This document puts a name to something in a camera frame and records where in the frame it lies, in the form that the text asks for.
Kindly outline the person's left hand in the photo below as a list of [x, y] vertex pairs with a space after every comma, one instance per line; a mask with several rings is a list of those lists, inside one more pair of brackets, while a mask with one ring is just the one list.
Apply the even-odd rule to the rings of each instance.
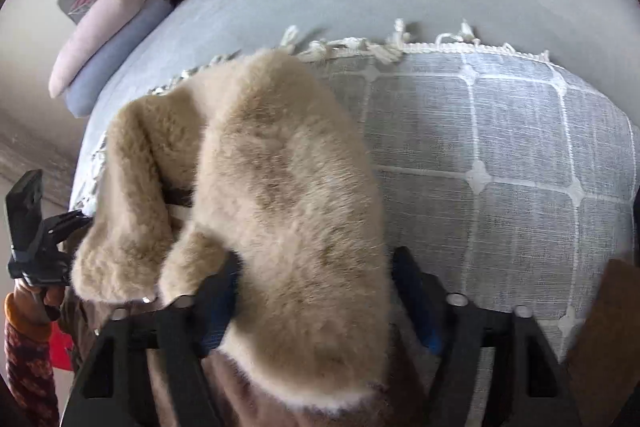
[[24, 280], [15, 280], [13, 300], [17, 310], [32, 324], [49, 324], [48, 308], [58, 309], [64, 300], [64, 286], [29, 286]]

